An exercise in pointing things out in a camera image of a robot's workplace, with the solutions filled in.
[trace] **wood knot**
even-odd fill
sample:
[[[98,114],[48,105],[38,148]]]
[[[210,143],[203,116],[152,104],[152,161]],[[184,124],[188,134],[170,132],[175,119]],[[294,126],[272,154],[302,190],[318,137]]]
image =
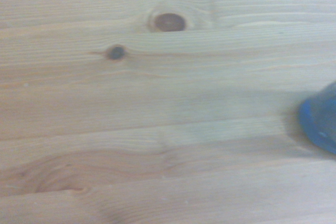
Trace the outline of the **wood knot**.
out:
[[[155,17],[154,26],[159,31],[183,31],[186,28],[186,22],[178,14],[165,13]]]

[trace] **light wooden board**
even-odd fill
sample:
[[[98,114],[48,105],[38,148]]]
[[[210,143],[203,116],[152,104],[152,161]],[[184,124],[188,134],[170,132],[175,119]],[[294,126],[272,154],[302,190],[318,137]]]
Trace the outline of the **light wooden board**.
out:
[[[335,31],[336,0],[0,0],[0,223],[333,223],[297,108]]]

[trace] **blue object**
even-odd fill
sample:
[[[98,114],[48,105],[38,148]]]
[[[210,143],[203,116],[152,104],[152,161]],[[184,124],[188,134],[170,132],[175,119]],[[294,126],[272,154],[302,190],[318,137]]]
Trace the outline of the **blue object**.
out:
[[[336,82],[301,104],[299,120],[315,145],[336,154]]]

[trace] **wooden table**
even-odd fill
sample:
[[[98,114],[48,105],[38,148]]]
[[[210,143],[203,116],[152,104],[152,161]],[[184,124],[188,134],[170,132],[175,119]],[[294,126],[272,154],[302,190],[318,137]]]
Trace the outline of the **wooden table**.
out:
[[[0,223],[336,222],[336,0],[0,0],[0,52]]]

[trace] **blue cup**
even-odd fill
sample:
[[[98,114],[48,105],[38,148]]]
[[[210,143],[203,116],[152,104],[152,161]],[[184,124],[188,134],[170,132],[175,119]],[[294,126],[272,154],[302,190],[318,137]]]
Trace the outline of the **blue cup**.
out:
[[[336,82],[301,104],[299,120],[310,141],[336,154]]]

